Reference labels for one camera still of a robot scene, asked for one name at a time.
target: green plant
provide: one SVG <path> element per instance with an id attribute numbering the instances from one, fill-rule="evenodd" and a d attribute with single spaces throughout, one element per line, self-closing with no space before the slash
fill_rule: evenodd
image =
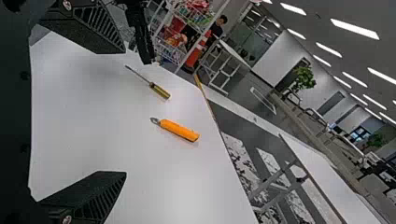
<path id="1" fill-rule="evenodd" d="M 385 139 L 384 135 L 381 133 L 376 133 L 369 137 L 369 139 L 367 140 L 367 142 L 364 146 L 364 149 L 366 149 L 367 147 L 381 148 L 386 143 L 387 143 L 387 140 Z"/>
<path id="2" fill-rule="evenodd" d="M 293 73 L 298 75 L 294 85 L 291 87 L 291 90 L 295 93 L 301 90 L 312 89 L 317 85 L 311 67 L 298 67 L 293 70 Z"/>

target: yellow screwdriver handle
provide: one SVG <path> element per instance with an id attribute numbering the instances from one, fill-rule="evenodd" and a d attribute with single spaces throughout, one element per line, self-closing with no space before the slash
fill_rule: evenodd
<path id="1" fill-rule="evenodd" d="M 191 142 L 195 142 L 200 137 L 200 134 L 195 133 L 194 131 L 187 129 L 185 127 L 181 127 L 180 125 L 168 120 L 163 119 L 160 121 L 160 126 L 165 130 L 175 133 L 180 137 L 183 137 Z"/>
<path id="2" fill-rule="evenodd" d="M 157 86 L 154 82 L 149 83 L 149 87 L 152 88 L 155 92 L 157 92 L 161 97 L 163 97 L 165 100 L 169 99 L 171 97 L 171 94 L 169 94 L 166 90 L 163 88 Z"/>

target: glass wall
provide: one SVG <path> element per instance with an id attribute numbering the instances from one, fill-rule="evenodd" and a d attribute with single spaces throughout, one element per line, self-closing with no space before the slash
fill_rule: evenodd
<path id="1" fill-rule="evenodd" d="M 228 34 L 226 41 L 253 66 L 282 31 L 283 28 L 263 5 L 257 7 L 251 4 Z"/>

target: white table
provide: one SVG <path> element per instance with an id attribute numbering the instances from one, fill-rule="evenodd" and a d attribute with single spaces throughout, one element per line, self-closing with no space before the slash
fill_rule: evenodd
<path id="1" fill-rule="evenodd" d="M 286 135 L 280 137 L 339 217 L 348 224 L 380 223 L 323 157 Z"/>
<path id="2" fill-rule="evenodd" d="M 37 200 L 98 170 L 127 181 L 106 223 L 257 223 L 202 93 L 139 57 L 95 55 L 50 33 L 31 48 Z M 168 90 L 164 101 L 124 68 Z M 152 124 L 170 119 L 202 136 L 194 144 Z"/>

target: ceiling light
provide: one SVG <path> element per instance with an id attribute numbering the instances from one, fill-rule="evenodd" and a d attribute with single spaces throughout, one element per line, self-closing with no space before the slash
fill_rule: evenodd
<path id="1" fill-rule="evenodd" d="M 370 37 L 372 39 L 379 40 L 378 34 L 376 32 L 374 32 L 374 31 L 367 30 L 367 29 L 361 28 L 359 26 L 352 25 L 352 24 L 349 24 L 349 23 L 346 23 L 346 22 L 343 22 L 343 21 L 338 21 L 338 20 L 335 20 L 335 19 L 331 19 L 331 21 L 332 21 L 332 24 L 334 24 L 335 26 L 340 27 L 342 29 L 348 30 L 350 32 L 353 32 L 353 33 L 356 33 L 356 34 L 359 34 L 359 35 L 365 35 L 365 36 Z"/>
<path id="2" fill-rule="evenodd" d="M 320 61 L 321 63 L 324 63 L 324 64 L 326 64 L 329 67 L 332 67 L 332 65 L 330 63 L 328 63 L 328 62 L 324 61 L 323 59 L 319 58 L 317 55 L 314 55 L 314 58 L 316 60 Z"/>
<path id="3" fill-rule="evenodd" d="M 368 108 L 365 108 L 365 110 L 366 110 L 367 112 L 369 112 L 370 114 L 372 114 L 374 117 L 376 117 L 376 118 L 382 120 L 381 117 L 379 117 L 377 114 L 375 114 L 373 111 L 369 110 Z"/>
<path id="4" fill-rule="evenodd" d="M 280 5 L 282 5 L 282 7 L 285 8 L 286 10 L 289 10 L 289 11 L 298 13 L 300 15 L 306 16 L 306 13 L 302 9 L 300 9 L 299 7 L 294 7 L 294 6 L 285 4 L 285 3 L 281 3 Z"/>
<path id="5" fill-rule="evenodd" d="M 379 107 L 381 107 L 383 110 L 387 110 L 387 108 L 384 105 L 381 105 L 379 102 L 373 100 L 372 98 L 370 98 L 368 95 L 363 94 L 364 98 L 366 98 L 367 100 L 371 101 L 373 104 L 378 105 Z"/>
<path id="6" fill-rule="evenodd" d="M 293 30 L 291 30 L 291 29 L 288 29 L 288 31 L 289 31 L 292 35 L 296 35 L 296 36 L 300 37 L 301 39 L 306 39 L 305 36 L 300 35 L 299 33 L 295 32 L 295 31 L 293 31 Z"/>
<path id="7" fill-rule="evenodd" d="M 386 119 L 388 119 L 390 122 L 392 122 L 393 124 L 396 124 L 396 121 L 395 120 L 393 120 L 393 119 L 391 119 L 390 117 L 388 117 L 387 115 L 385 115 L 385 114 L 383 114 L 383 113 L 381 113 L 381 112 L 379 112 L 379 114 L 382 116 L 382 117 L 384 117 L 384 118 L 386 118 Z"/>
<path id="8" fill-rule="evenodd" d="M 378 77 L 381 77 L 382 79 L 385 79 L 386 81 L 388 81 L 388 82 L 390 82 L 390 83 L 396 85 L 396 80 L 395 80 L 395 79 L 393 79 L 393 78 L 391 78 L 391 77 L 388 77 L 387 75 L 384 75 L 384 74 L 382 74 L 382 73 L 380 73 L 380 72 L 378 72 L 378 71 L 375 71 L 375 70 L 374 70 L 373 68 L 371 68 L 371 67 L 368 67 L 367 69 L 368 69 L 373 75 L 378 76 Z"/>
<path id="9" fill-rule="evenodd" d="M 277 28 L 279 28 L 280 27 L 280 24 L 279 24 L 279 22 L 277 22 L 277 21 L 274 21 L 274 20 L 271 20 L 271 19 L 267 19 L 269 22 L 271 22 L 271 23 L 273 23 L 274 24 L 274 26 L 276 26 Z"/>
<path id="10" fill-rule="evenodd" d="M 353 98 L 355 98 L 356 100 L 358 100 L 359 102 L 361 102 L 362 104 L 364 104 L 364 105 L 369 105 L 369 104 L 367 104 L 366 102 L 364 102 L 361 98 L 357 97 L 355 94 L 350 93 L 350 95 L 351 95 Z"/>
<path id="11" fill-rule="evenodd" d="M 251 10 L 251 12 L 253 12 L 253 14 L 256 14 L 256 15 L 258 15 L 258 16 L 262 16 L 260 13 L 258 13 L 257 11 L 255 11 L 255 10 Z"/>
<path id="12" fill-rule="evenodd" d="M 358 80 L 357 78 L 351 76 L 350 74 L 348 74 L 348 73 L 346 73 L 346 72 L 343 72 L 343 74 L 344 74 L 344 76 L 348 77 L 348 78 L 351 79 L 352 81 L 354 81 L 354 82 L 360 84 L 361 86 L 363 86 L 363 87 L 365 87 L 365 88 L 368 88 L 368 86 L 366 85 L 366 83 L 364 83 L 364 82 Z"/>
<path id="13" fill-rule="evenodd" d="M 341 84 L 343 84 L 344 86 L 346 86 L 346 87 L 352 89 L 352 87 L 351 87 L 349 84 L 347 84 L 345 81 L 343 81 L 341 78 L 339 78 L 339 77 L 334 77 L 334 79 L 337 80 L 338 82 L 340 82 Z"/>
<path id="14" fill-rule="evenodd" d="M 320 43 L 318 43 L 318 42 L 317 42 L 317 45 L 318 45 L 318 47 L 320 47 L 321 49 L 324 49 L 324 50 L 326 50 L 326 51 L 332 53 L 333 55 L 335 55 L 335 56 L 337 56 L 337 57 L 340 57 L 340 58 L 343 57 L 337 50 L 328 48 L 328 47 L 326 47 L 326 46 L 324 46 L 324 45 L 322 45 L 322 44 L 320 44 Z"/>

